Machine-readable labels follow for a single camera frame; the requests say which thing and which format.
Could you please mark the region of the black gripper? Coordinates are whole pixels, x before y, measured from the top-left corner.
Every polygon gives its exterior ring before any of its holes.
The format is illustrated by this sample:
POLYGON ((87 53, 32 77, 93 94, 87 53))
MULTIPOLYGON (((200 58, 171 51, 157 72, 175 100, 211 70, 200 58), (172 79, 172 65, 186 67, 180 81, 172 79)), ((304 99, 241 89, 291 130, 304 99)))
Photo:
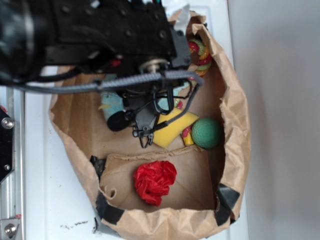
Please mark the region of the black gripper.
POLYGON ((142 148, 152 145, 154 132, 167 127, 188 112, 193 100, 192 72, 143 73, 128 77, 116 77, 106 81, 106 91, 117 93, 123 101, 123 111, 118 111, 106 120, 107 127, 120 132, 133 127, 133 136, 138 137, 142 148), (174 88, 189 83, 189 98, 186 107, 176 116, 157 122, 160 115, 169 115, 174 110, 174 88), (160 108, 158 100, 165 98, 168 110, 160 108))

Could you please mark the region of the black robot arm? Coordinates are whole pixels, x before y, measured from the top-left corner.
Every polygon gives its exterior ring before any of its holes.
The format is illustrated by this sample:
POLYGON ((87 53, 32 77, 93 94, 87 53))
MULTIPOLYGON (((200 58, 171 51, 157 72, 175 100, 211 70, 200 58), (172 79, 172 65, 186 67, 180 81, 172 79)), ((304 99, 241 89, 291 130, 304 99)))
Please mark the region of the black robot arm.
POLYGON ((0 83, 48 94, 116 92, 124 109, 107 121, 150 146, 174 89, 190 82, 188 40, 161 1, 3 0, 0 83))

